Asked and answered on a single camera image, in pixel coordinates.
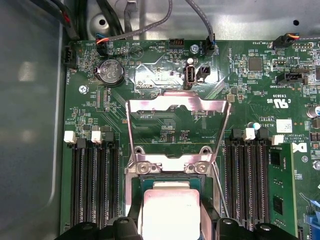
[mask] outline green circuit board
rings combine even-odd
[[[77,69],[67,70],[64,130],[74,131],[77,138],[89,140],[93,128],[107,126],[114,132],[118,144],[116,215],[125,214],[124,168],[131,154],[125,103],[130,99],[154,99],[165,90],[183,90],[184,67],[187,59],[193,58],[196,71],[201,66],[210,66],[211,73],[204,83],[195,84],[190,91],[205,100],[227,99],[232,104],[224,133],[226,138],[232,129],[244,130],[253,122],[267,128],[270,137],[284,135],[284,142],[291,145],[292,164],[288,179],[294,181],[290,183],[291,187],[284,184],[282,190],[292,199],[290,203],[283,200],[282,206],[284,212],[294,211],[295,214],[289,214],[288,218],[296,216],[296,220],[292,223],[292,219],[287,219],[290,226],[284,228],[297,234],[297,227],[302,227],[305,239],[310,238],[309,226],[305,223],[309,203],[305,198],[320,200],[319,172],[313,168],[313,162],[320,160],[320,149],[318,140],[311,142],[310,133],[316,133],[318,129],[312,127],[307,111],[320,100],[320,69],[317,68],[320,66],[320,46],[317,42],[302,41],[286,49],[273,50],[269,44],[270,41],[218,41],[215,53],[208,57],[204,55],[204,41],[201,40],[185,40],[183,48],[170,48],[169,40],[114,41],[109,44],[108,58],[121,63],[125,75],[124,82],[113,88],[104,86],[95,77],[95,67],[108,59],[99,56],[95,42],[78,41],[72,45],[77,54]],[[190,52],[192,45],[199,46],[198,53]],[[276,76],[297,69],[307,75],[307,83],[276,83]],[[79,92],[81,86],[88,89],[85,94]],[[197,154],[203,146],[215,142],[220,115],[190,112],[174,106],[174,102],[172,105],[164,112],[132,114],[135,145],[142,146],[146,153],[179,157]],[[223,150],[224,141],[217,157],[224,185]],[[72,150],[65,145],[61,232],[71,224],[72,158]],[[279,186],[270,186],[271,192],[281,192],[275,189]],[[271,212],[270,221],[281,227],[276,217],[272,217],[276,215]]]

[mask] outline motherboard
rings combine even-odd
[[[126,215],[126,102],[183,90],[231,104],[215,160],[230,217],[247,229],[268,222],[316,239],[307,219],[315,215],[312,201],[320,200],[320,44],[275,49],[271,41],[217,41],[210,56],[205,44],[116,40],[106,56],[95,41],[67,47],[74,62],[66,74],[64,130],[77,140],[63,149],[61,233]],[[136,146],[177,158],[212,146],[221,116],[173,100],[165,111],[138,111],[131,119]]]

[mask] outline black dimm slot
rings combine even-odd
[[[99,228],[102,229],[106,226],[105,222],[105,199],[106,199],[106,152],[105,149],[99,149],[97,151],[97,210],[96,210],[96,223]]]
[[[252,224],[252,173],[251,173],[251,152],[250,152],[250,147],[249,146],[244,146],[243,147],[243,162],[244,162],[244,173],[245,173],[245,183],[244,183],[244,188],[245,188],[245,199],[244,199],[244,204],[245,204],[245,219],[247,220],[246,222],[246,228],[251,230],[253,228]]]
[[[231,211],[231,217],[234,219],[237,219],[237,198],[238,198],[238,154],[237,154],[237,147],[236,146],[232,146],[231,147],[231,153],[232,153],[232,157],[231,157],[231,165],[230,165],[230,169],[231,169],[231,197],[232,197],[232,211]]]
[[[87,190],[86,190],[86,150],[80,149],[80,206],[79,221],[82,223],[85,216],[85,208],[87,206]]]
[[[264,223],[264,215],[265,215],[265,206],[263,205],[264,201],[264,175],[263,175],[263,156],[261,154],[261,145],[258,145],[255,150],[256,150],[256,210],[257,210],[257,219],[259,220],[258,223]]]
[[[93,190],[94,190],[94,149],[90,148],[86,150],[86,206],[84,222],[93,221]]]
[[[238,156],[238,206],[239,206],[239,220],[244,225],[243,222],[244,219],[246,219],[246,209],[244,204],[245,199],[245,170],[244,170],[244,154],[243,154],[243,147],[238,146],[236,148],[237,150],[237,156]]]
[[[119,215],[119,156],[118,148],[110,149],[109,171],[109,217],[116,218]]]
[[[231,193],[231,161],[232,161],[232,146],[227,145],[225,147],[225,200],[227,204],[227,208],[230,214],[230,217],[232,216],[232,193]]]
[[[257,202],[259,200],[259,195],[257,195],[257,152],[256,146],[250,146],[250,155],[251,155],[251,189],[252,189],[252,224],[256,225],[258,223],[258,210]]]
[[[81,150],[72,150],[71,163],[71,219],[70,226],[73,227],[80,222],[80,174],[81,174]]]
[[[263,206],[263,212],[264,212],[264,223],[270,223],[270,216],[269,216],[269,185],[268,185],[268,164],[269,164],[269,158],[268,158],[268,147],[266,145],[263,145],[260,147],[260,155],[261,155],[261,163],[262,163],[262,192],[263,192],[263,198],[261,199],[261,204]]]

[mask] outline barcode sticker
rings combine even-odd
[[[276,132],[278,134],[291,134],[292,133],[292,120],[291,119],[277,119]]]

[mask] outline white dimm latch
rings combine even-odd
[[[277,146],[277,145],[283,144],[284,140],[285,140],[284,135],[273,135],[271,138],[271,145]]]
[[[65,141],[68,144],[76,144],[76,133],[74,131],[64,131],[63,141]]]
[[[102,143],[101,131],[92,131],[91,142],[93,142],[94,144],[101,144]]]
[[[248,140],[254,140],[256,138],[256,132],[254,128],[246,128],[244,130],[244,133],[242,135],[243,140],[248,141]]]

